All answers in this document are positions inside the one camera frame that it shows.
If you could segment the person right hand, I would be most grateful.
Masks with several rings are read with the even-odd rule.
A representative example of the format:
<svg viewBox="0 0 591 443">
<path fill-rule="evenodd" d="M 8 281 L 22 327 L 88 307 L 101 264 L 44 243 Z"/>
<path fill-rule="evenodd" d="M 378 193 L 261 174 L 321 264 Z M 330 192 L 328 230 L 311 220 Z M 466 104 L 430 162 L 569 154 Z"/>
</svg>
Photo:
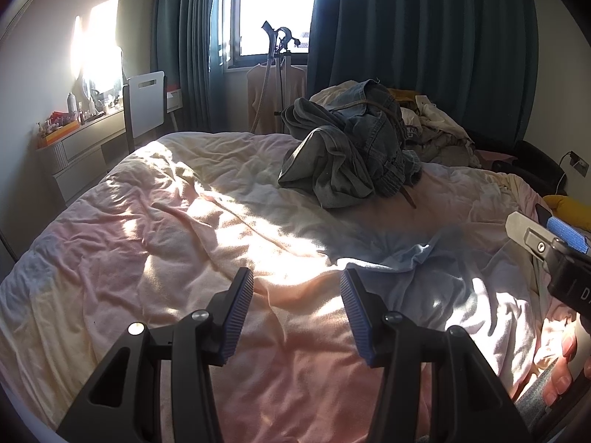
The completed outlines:
<svg viewBox="0 0 591 443">
<path fill-rule="evenodd" d="M 567 331 L 562 340 L 562 356 L 557 359 L 550 379 L 542 391 L 543 401 L 547 406 L 554 405 L 566 393 L 573 382 L 573 376 L 568 364 L 576 354 L 577 344 L 575 333 L 571 330 Z"/>
</svg>

